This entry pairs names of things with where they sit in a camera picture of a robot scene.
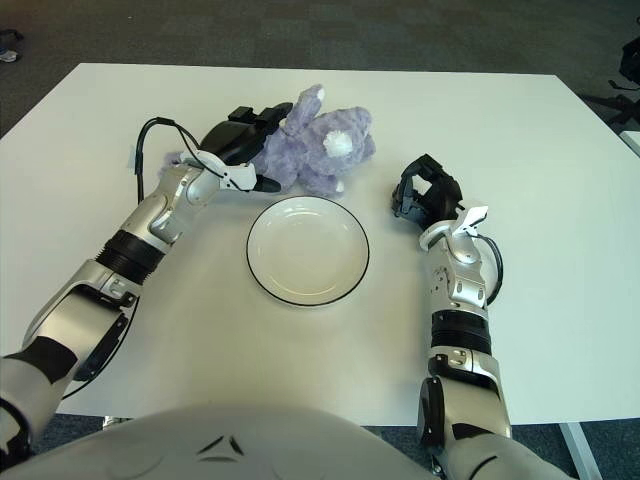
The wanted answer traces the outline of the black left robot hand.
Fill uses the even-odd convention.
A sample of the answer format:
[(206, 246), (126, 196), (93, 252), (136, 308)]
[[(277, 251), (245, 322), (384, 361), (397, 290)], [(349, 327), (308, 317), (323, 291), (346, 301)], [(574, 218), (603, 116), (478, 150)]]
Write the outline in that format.
[(284, 102), (256, 114), (251, 107), (237, 107), (202, 139), (197, 159), (219, 177), (221, 189), (279, 192), (280, 183), (258, 174), (251, 160), (292, 108), (291, 102)]

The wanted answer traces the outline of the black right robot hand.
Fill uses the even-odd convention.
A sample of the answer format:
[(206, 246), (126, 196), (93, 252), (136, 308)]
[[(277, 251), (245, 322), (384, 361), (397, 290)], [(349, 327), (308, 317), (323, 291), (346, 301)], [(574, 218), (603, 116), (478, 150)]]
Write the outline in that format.
[[(429, 183), (424, 193), (414, 188), (415, 176)], [(402, 172), (391, 196), (391, 210), (395, 217), (415, 223), (425, 231), (437, 222), (455, 220), (462, 199), (458, 182), (433, 157), (424, 154)]]

